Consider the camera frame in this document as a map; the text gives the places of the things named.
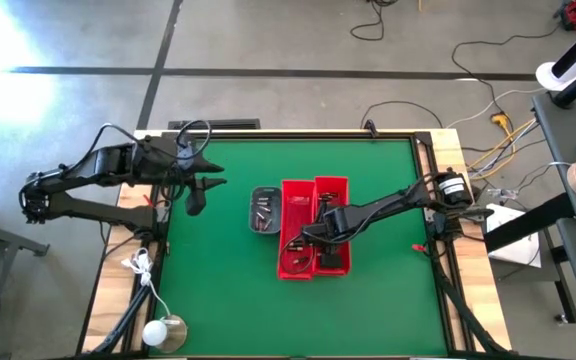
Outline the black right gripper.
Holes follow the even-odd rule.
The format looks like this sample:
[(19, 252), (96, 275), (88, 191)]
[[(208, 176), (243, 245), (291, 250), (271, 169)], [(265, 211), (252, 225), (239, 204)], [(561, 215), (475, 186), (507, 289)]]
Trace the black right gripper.
[[(362, 231), (363, 223), (363, 206), (340, 206), (320, 213), (314, 223), (303, 225), (300, 235), (312, 243), (338, 245), (356, 237)], [(338, 253), (320, 253), (318, 267), (339, 270), (343, 267), (343, 258)]]

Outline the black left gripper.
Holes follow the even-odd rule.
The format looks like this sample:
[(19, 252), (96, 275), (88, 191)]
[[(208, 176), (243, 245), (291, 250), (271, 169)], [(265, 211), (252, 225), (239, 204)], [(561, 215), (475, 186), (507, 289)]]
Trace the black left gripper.
[(206, 192), (214, 187), (226, 184), (223, 178), (197, 178), (197, 173), (220, 173), (224, 168), (206, 160), (203, 156), (203, 144), (195, 137), (177, 137), (165, 139), (165, 157), (168, 163), (165, 172), (165, 184), (168, 186), (188, 186), (189, 194), (185, 200), (186, 213), (199, 215), (205, 208)]

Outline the grey plastic tub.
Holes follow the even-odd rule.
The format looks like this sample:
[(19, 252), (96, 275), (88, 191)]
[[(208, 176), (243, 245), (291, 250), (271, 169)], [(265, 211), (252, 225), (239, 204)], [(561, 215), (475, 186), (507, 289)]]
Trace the grey plastic tub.
[[(261, 206), (257, 205), (257, 198), (259, 197), (269, 197), (271, 206), (268, 208), (272, 209), (272, 213), (266, 213), (260, 209)], [(261, 235), (275, 235), (280, 232), (281, 228), (281, 210), (282, 210), (282, 192), (278, 187), (261, 186), (256, 187), (251, 194), (250, 207), (249, 207), (249, 227), (253, 233)], [(260, 221), (256, 217), (256, 212), (261, 213), (265, 217), (265, 221)], [(269, 228), (264, 230), (264, 226), (268, 220), (273, 219)], [(254, 226), (257, 223), (263, 224), (262, 231), (254, 230)]]

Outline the long red plastic bin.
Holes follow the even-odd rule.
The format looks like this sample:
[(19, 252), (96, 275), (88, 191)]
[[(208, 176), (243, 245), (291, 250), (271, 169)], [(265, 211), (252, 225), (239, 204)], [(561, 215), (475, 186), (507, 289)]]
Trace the long red plastic bin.
[[(317, 176), (314, 179), (314, 182), (315, 182), (315, 193), (318, 199), (324, 198), (321, 196), (322, 193), (332, 192), (338, 194), (338, 197), (331, 198), (332, 201), (326, 203), (326, 209), (349, 204), (348, 179), (346, 177)], [(339, 270), (320, 269), (318, 267), (320, 253), (338, 253), (343, 258), (343, 267)], [(314, 270), (315, 274), (318, 276), (339, 277), (339, 276), (345, 276), (349, 273), (351, 269), (351, 264), (352, 264), (351, 245), (349, 243), (338, 245), (335, 248), (325, 246), (317, 249), (317, 257), (315, 259)]]
[[(314, 277), (314, 249), (304, 243), (300, 235), (303, 225), (311, 224), (314, 218), (313, 180), (283, 180), (282, 210), (279, 240), (277, 273), (281, 280), (310, 281)], [(288, 249), (290, 242), (302, 242), (301, 251)], [(293, 264), (293, 260), (307, 257), (303, 263)]]

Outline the green table mat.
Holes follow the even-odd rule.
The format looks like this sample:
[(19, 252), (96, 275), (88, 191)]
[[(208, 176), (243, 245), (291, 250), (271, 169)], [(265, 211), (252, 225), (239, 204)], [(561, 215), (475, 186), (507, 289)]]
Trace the green table mat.
[(374, 201), (417, 177), (411, 145), (394, 141), (215, 141), (206, 158), (222, 167), (195, 217), (177, 202), (159, 294), (189, 331), (184, 355), (443, 355), (443, 324), (422, 213), (371, 225), (351, 243), (342, 277), (278, 277), (278, 240), (252, 232), (251, 193), (285, 179), (342, 176), (354, 204)]

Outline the round metal base disc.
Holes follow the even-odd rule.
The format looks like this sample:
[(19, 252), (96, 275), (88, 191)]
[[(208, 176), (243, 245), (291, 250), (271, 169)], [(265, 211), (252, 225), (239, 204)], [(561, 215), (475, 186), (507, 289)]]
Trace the round metal base disc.
[(163, 322), (167, 328), (167, 335), (159, 349), (163, 353), (173, 353), (186, 342), (188, 327), (186, 322), (177, 315), (166, 316)]

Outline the white round lamp ball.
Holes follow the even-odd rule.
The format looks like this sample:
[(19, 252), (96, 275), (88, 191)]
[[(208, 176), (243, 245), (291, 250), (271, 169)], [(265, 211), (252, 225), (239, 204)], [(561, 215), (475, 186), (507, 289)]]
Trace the white round lamp ball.
[(161, 320), (152, 320), (143, 328), (142, 341), (150, 347), (157, 347), (164, 343), (167, 335), (167, 325)]

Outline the black diagonal beam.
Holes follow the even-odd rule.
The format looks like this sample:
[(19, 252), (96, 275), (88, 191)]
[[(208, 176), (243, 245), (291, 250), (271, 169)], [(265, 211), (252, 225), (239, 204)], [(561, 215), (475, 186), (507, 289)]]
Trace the black diagonal beam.
[(557, 220), (576, 216), (569, 196), (562, 193), (523, 215), (484, 234), (487, 252), (493, 252), (544, 228)]

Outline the black table frame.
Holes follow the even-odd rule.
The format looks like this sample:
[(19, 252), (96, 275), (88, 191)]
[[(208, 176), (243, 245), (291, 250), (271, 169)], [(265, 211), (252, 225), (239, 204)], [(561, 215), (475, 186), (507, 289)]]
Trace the black table frame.
[[(421, 167), (424, 171), (432, 169), (452, 169), (463, 175), (467, 173), (463, 151), (455, 129), (381, 129), (380, 140), (394, 137), (413, 137), (413, 149), (420, 154)], [(213, 138), (226, 140), (359, 140), (371, 139), (368, 130), (352, 129), (276, 129), (276, 130), (215, 130)], [(482, 231), (470, 220), (461, 221), (465, 233), (457, 237), (448, 246), (440, 244), (440, 250), (448, 253), (441, 259), (443, 271), (450, 277), (452, 284), (477, 317), (482, 327), (490, 336), (509, 349), (511, 347), (504, 320), (498, 290), (493, 279), (490, 261), (486, 248), (479, 239)], [(141, 244), (126, 238), (130, 232), (121, 226), (112, 226), (105, 230), (108, 236), (105, 251), (115, 249), (110, 258), (103, 258), (99, 265), (97, 278), (91, 295), (86, 319), (82, 328), (76, 354), (81, 356), (100, 345), (120, 320), (130, 301), (136, 296), (138, 279), (135, 275), (121, 269), (119, 260)], [(456, 351), (484, 351), (481, 342), (460, 317), (457, 308), (448, 296), (440, 300), (448, 314), (450, 328), (449, 342)], [(148, 299), (139, 307), (133, 320), (130, 321), (124, 334), (118, 338), (111, 355), (118, 358), (122, 355), (147, 355), (146, 348), (137, 343), (140, 334), (138, 327), (155, 310), (154, 301)]]

